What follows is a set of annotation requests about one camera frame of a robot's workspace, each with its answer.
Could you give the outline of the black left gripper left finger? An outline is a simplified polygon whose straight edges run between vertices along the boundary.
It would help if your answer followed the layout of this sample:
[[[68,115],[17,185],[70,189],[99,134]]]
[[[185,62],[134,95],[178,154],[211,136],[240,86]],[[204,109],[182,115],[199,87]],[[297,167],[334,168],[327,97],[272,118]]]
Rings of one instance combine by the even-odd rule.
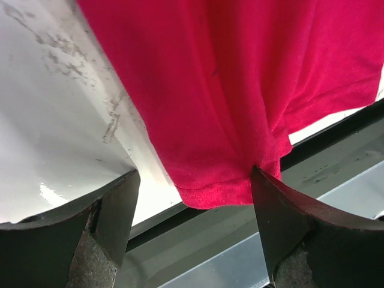
[[[130,171],[58,208],[1,225],[1,287],[113,287],[139,195]]]

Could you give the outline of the aluminium front rail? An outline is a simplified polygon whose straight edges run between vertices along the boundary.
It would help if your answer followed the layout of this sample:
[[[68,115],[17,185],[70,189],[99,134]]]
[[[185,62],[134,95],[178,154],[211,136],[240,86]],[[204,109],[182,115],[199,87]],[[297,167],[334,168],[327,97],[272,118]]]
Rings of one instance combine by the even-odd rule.
[[[306,164],[283,173],[292,188],[349,213],[383,215],[383,163],[334,166],[310,174]],[[263,287],[268,274],[251,207],[204,212],[130,250],[116,287]]]

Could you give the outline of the crimson red t shirt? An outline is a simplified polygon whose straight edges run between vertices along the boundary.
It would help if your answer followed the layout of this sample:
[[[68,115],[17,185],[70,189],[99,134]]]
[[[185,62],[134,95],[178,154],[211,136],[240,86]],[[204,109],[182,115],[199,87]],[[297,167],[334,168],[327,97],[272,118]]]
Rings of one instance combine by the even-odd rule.
[[[382,1],[79,1],[183,203],[252,204],[289,136],[374,103]]]

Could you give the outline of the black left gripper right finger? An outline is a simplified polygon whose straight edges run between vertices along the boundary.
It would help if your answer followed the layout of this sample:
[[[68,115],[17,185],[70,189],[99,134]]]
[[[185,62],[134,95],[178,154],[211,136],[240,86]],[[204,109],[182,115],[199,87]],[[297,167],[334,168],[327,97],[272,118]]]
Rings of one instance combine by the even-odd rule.
[[[270,287],[383,287],[383,222],[331,207],[253,167]]]

